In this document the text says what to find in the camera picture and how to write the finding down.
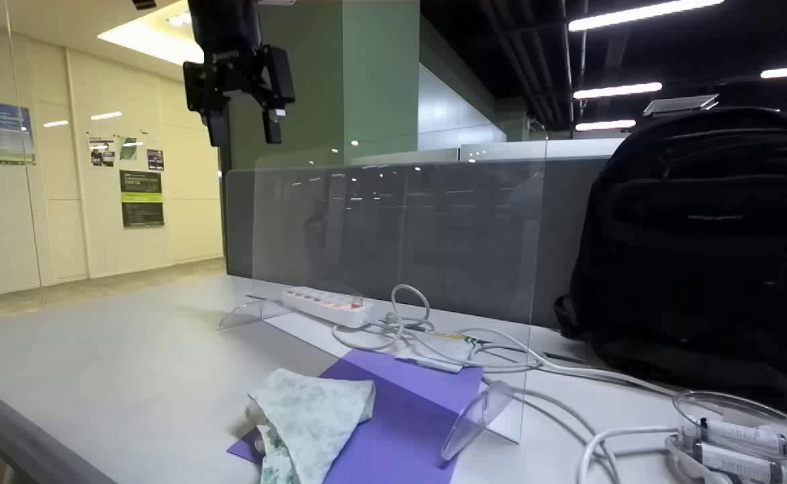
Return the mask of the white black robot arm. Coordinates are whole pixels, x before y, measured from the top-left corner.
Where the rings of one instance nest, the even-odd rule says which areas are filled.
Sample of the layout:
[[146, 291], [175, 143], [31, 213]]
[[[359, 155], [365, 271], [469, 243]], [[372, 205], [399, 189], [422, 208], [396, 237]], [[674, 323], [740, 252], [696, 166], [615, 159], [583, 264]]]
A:
[[262, 104], [267, 143], [281, 146], [297, 84], [289, 50], [262, 41], [258, 0], [188, 0], [188, 14], [203, 58], [184, 65], [187, 104], [211, 143], [223, 140], [228, 97], [243, 91]]

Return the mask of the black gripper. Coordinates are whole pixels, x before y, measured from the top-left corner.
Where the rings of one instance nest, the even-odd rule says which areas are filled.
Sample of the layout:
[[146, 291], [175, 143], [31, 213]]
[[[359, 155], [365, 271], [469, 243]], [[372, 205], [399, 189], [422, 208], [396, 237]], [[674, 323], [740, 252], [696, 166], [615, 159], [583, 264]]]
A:
[[232, 50], [205, 65], [187, 61], [187, 103], [207, 112], [211, 143], [223, 148], [232, 140], [228, 91], [246, 91], [264, 108], [264, 136], [269, 146], [283, 143], [285, 108], [297, 100], [290, 57], [281, 46], [262, 44], [250, 50]]

